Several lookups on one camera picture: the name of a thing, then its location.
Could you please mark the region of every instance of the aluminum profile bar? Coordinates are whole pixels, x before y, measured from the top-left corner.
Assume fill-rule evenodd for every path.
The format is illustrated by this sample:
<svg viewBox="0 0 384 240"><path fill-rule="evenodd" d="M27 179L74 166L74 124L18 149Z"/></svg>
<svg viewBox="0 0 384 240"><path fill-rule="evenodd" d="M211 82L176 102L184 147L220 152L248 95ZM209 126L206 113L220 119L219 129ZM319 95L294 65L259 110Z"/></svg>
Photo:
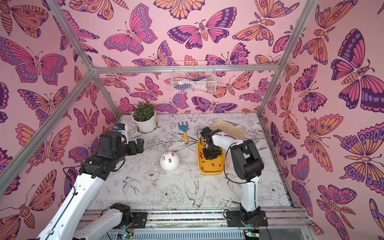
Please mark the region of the aluminum profile bar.
<svg viewBox="0 0 384 240"><path fill-rule="evenodd" d="M293 32L289 38L289 41L284 50L284 53L280 58L280 61L279 61L280 68L277 72L274 73L272 80L269 83L269 86L264 94L263 101L260 104L259 111L257 112L259 116L263 114L263 111L265 110L266 105L269 99L271 98L277 83L280 81L280 78L284 73L284 68L287 65L289 58L291 57L291 54L295 49L297 41L299 40L301 33L304 31L304 28L307 25L307 22L311 17L313 10L316 7L316 3L317 3L317 0L307 0L307 2L305 3L299 18L296 21L295 28L293 29Z"/></svg>
<svg viewBox="0 0 384 240"><path fill-rule="evenodd" d="M278 71L278 64L246 64L246 65L216 65L215 68L208 65L201 66L177 66L177 71ZM174 70L172 66L157 67L118 67L118 68L94 68L96 74L108 73L171 73Z"/></svg>
<svg viewBox="0 0 384 240"><path fill-rule="evenodd" d="M118 116L119 116L120 113L118 111L118 108L116 107L115 102L112 100L111 95L109 94L107 89L104 87L104 84L101 81L101 79L98 76L98 74L95 75L94 81L95 81L97 87L99 88L99 91L103 95L105 101L107 102L109 108L112 110L113 114L115 115L116 119L119 119Z"/></svg>
<svg viewBox="0 0 384 240"><path fill-rule="evenodd" d="M29 159L35 153L37 148L41 145L44 139L52 132L56 124L60 122L64 114L72 106L74 101L89 83L93 77L92 72L88 72L78 84L69 92L68 96L61 102L56 110L49 116L43 125L35 132L33 137L24 145L23 148L14 156L13 160L3 170L0 177L0 194L3 193L16 178L16 176L23 170Z"/></svg>
<svg viewBox="0 0 384 240"><path fill-rule="evenodd" d="M65 32L65 35L68 37L68 40L71 42L73 49L79 55L80 60L83 62L85 68L88 71L91 71L93 68L93 64L91 63L88 55L85 53L83 46L80 43L79 38L76 33L73 31L70 23L65 16L63 9L60 7L57 0L46 0L51 11L56 18L57 22L60 24L61 28Z"/></svg>

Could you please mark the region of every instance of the potted plant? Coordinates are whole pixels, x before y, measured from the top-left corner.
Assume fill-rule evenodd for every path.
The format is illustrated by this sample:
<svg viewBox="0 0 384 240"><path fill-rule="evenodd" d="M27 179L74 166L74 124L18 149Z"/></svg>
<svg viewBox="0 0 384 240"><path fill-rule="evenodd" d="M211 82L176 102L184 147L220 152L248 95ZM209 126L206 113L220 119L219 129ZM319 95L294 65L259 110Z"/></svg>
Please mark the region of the potted plant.
<svg viewBox="0 0 384 240"><path fill-rule="evenodd" d="M139 102L133 109L132 120L136 123L141 133L149 133L157 127L155 105Z"/></svg>

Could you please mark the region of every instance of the green plant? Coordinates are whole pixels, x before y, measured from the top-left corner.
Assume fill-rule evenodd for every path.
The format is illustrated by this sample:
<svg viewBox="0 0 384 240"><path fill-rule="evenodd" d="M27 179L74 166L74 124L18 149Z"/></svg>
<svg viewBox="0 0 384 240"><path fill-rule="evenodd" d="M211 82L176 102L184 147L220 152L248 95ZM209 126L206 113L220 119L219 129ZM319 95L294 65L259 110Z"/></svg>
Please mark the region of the green plant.
<svg viewBox="0 0 384 240"><path fill-rule="evenodd" d="M136 121L145 122L155 115L155 105L150 104L148 100L146 102L139 102L133 109L132 115Z"/></svg>

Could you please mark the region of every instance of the yellow handle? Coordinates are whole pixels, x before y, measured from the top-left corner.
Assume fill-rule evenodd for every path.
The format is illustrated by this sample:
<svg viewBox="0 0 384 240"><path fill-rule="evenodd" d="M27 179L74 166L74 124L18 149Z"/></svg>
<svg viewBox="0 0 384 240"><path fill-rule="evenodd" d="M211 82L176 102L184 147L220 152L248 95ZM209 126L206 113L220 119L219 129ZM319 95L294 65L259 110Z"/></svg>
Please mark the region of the yellow handle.
<svg viewBox="0 0 384 240"><path fill-rule="evenodd" d="M184 143L188 144L188 138L187 138L187 133L184 132Z"/></svg>

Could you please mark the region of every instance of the bird drawing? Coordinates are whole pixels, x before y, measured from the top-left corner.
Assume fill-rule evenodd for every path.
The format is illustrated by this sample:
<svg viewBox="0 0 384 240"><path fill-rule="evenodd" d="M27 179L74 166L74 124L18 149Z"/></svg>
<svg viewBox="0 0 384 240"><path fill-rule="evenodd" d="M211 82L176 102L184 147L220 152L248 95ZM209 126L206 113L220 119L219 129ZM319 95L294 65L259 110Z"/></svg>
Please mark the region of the bird drawing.
<svg viewBox="0 0 384 240"><path fill-rule="evenodd" d="M124 186L122 187L122 191L124 192L124 195L125 195L125 198L127 199L127 201L128 201L128 190L130 187L133 189L136 196L137 196L137 192L140 193L139 189L133 184L134 182L140 183L136 179L134 179L132 177L126 177L122 182L125 183Z"/></svg>
<svg viewBox="0 0 384 240"><path fill-rule="evenodd" d="M235 174L227 173L227 177L224 177L224 178L228 179L228 177L230 177L231 180L234 182L240 181L239 177L237 177ZM238 197L238 199L241 199L240 196L241 196L242 186L241 186L241 184L234 183L234 182L231 182L228 179L227 185L228 185L229 189L231 189L231 191L236 195L236 197Z"/></svg>
<svg viewBox="0 0 384 240"><path fill-rule="evenodd" d="M205 187L204 187L204 192L202 195L199 193L199 181L194 180L195 184L195 193L192 193L186 186L185 181L184 181L184 187L185 187L185 192L187 194L187 197L189 200L193 200L192 207L199 208L203 204L204 196L205 196Z"/></svg>

